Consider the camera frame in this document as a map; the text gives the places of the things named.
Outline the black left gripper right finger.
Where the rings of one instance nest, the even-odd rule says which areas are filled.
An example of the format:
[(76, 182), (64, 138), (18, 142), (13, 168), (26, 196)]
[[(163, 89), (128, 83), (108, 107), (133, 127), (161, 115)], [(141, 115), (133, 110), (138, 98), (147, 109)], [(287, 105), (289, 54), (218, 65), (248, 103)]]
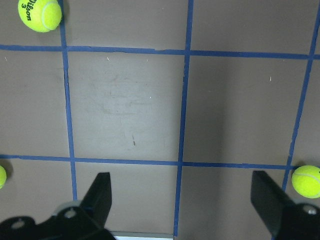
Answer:
[(284, 210), (296, 205), (263, 170), (252, 172), (250, 201), (271, 235), (280, 233)]

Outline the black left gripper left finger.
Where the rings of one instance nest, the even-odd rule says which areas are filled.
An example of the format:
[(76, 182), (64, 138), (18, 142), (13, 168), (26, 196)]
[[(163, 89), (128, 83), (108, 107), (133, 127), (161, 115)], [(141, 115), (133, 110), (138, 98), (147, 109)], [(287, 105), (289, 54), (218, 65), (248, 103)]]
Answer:
[(105, 227), (112, 206), (112, 186), (109, 172), (100, 172), (80, 203), (80, 207), (100, 227)]

